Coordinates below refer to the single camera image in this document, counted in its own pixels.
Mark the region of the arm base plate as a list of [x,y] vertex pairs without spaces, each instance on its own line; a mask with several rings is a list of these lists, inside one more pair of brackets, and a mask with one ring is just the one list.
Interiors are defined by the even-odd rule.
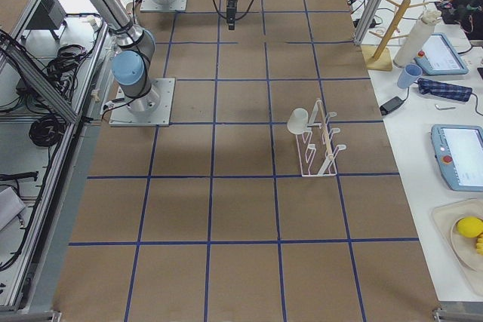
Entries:
[[142,0],[140,11],[143,13],[184,12],[187,0]]
[[112,127],[168,127],[171,120],[175,78],[152,78],[150,92],[110,112]]

